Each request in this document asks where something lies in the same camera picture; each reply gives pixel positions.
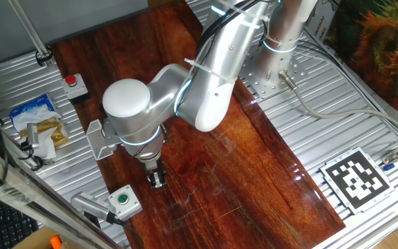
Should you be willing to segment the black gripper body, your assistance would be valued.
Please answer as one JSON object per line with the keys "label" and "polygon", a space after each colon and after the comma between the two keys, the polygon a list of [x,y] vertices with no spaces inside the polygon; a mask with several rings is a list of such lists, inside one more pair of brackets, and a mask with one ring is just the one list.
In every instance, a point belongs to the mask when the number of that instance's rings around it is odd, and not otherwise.
{"label": "black gripper body", "polygon": [[159,177],[165,177],[167,174],[164,167],[164,163],[162,162],[161,159],[150,160],[148,162],[145,162],[144,166],[147,175],[151,175],[154,172],[157,172],[159,174]]}

